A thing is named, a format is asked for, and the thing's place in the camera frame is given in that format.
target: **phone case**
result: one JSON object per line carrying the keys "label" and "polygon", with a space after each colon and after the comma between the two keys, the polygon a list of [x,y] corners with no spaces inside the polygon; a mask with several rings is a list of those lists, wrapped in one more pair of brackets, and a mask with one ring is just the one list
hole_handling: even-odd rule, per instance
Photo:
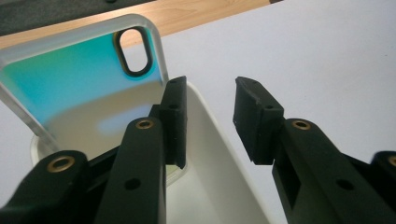
{"label": "phone case", "polygon": [[[129,29],[144,50],[122,49]],[[145,52],[146,66],[131,71],[128,60]],[[120,144],[126,125],[161,101],[167,80],[159,33],[139,15],[0,50],[0,99],[49,151],[81,150],[89,159]]]}

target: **white surface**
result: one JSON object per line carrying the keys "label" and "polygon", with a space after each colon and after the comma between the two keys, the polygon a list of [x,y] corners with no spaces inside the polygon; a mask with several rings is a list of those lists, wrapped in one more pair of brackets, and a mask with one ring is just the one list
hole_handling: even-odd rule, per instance
{"label": "white surface", "polygon": [[[163,38],[170,76],[186,75],[207,100],[271,223],[286,219],[271,167],[251,164],[234,130],[234,79],[259,80],[286,118],[312,120],[348,155],[395,150],[395,9],[393,0],[286,0]],[[5,203],[30,169],[32,135],[0,113]]]}
{"label": "white surface", "polygon": [[196,90],[187,88],[188,164],[185,174],[167,188],[167,223],[268,223]]}

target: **screw hole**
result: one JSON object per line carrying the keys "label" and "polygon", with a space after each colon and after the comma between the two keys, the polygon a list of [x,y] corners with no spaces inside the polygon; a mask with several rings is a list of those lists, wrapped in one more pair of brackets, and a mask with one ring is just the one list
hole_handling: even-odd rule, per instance
{"label": "screw hole", "polygon": [[300,130],[309,130],[311,129],[311,125],[305,121],[302,120],[295,120],[292,125],[294,128],[298,128]]}
{"label": "screw hole", "polygon": [[339,179],[336,181],[336,183],[338,187],[340,187],[341,189],[353,190],[355,188],[353,184],[351,184],[349,181],[345,179]]}
{"label": "screw hole", "polygon": [[70,168],[75,163],[75,159],[71,156],[61,156],[49,163],[47,170],[50,173],[59,173]]}
{"label": "screw hole", "polygon": [[393,166],[396,166],[396,156],[391,156],[388,158],[388,161],[390,164],[392,164]]}
{"label": "screw hole", "polygon": [[171,109],[178,109],[178,105],[169,105],[169,108],[171,108]]}
{"label": "screw hole", "polygon": [[138,189],[141,183],[139,179],[133,178],[125,182],[125,188],[128,190]]}
{"label": "screw hole", "polygon": [[139,122],[136,123],[136,128],[138,129],[149,129],[154,125],[154,122],[152,122],[149,119],[143,119],[140,120]]}

